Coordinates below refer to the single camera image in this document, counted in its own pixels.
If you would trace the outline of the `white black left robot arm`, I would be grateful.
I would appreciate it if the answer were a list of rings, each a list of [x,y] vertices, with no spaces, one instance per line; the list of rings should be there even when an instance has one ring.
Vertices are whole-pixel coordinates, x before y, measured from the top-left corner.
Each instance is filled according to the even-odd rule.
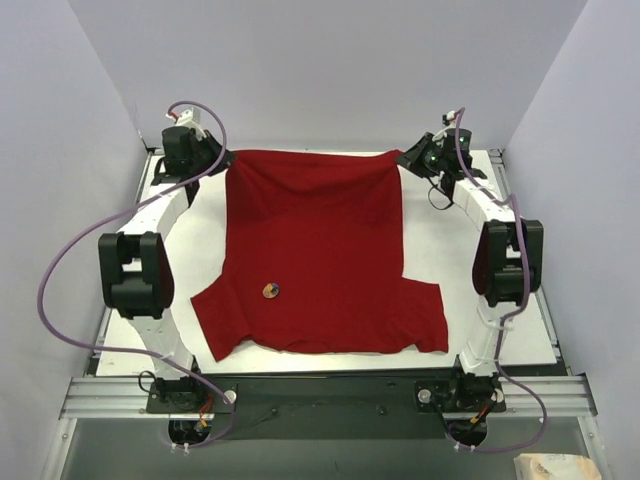
[[[205,387],[189,377],[197,370],[171,312],[175,281],[164,240],[193,204],[199,179],[223,172],[234,154],[223,149],[208,130],[174,126],[162,132],[164,155],[158,160],[149,198],[115,233],[100,236],[98,254],[104,302],[129,322],[151,351],[150,393],[183,411],[204,402]]]

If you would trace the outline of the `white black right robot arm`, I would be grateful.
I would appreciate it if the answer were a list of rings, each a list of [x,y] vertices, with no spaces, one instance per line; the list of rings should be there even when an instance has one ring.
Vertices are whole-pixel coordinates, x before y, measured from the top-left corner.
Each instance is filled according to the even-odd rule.
[[[470,140],[469,130],[453,125],[427,132],[396,163],[429,181],[479,231],[471,270],[478,323],[458,360],[465,373],[492,377],[514,318],[540,288],[544,227],[522,217],[516,197],[500,198],[486,174],[472,166]]]

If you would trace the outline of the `round brooch badge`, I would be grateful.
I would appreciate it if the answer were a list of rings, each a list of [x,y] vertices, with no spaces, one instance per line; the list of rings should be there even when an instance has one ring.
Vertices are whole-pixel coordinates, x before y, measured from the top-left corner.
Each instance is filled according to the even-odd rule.
[[[270,282],[264,286],[262,294],[266,299],[275,299],[280,293],[280,287],[275,282]]]

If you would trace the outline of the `red t-shirt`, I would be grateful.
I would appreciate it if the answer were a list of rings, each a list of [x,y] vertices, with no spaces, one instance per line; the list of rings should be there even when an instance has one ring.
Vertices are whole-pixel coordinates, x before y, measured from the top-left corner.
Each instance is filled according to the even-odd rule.
[[[397,156],[236,152],[222,270],[191,300],[216,360],[245,341],[304,354],[448,351],[439,286],[403,274]],[[270,282],[275,299],[262,294]]]

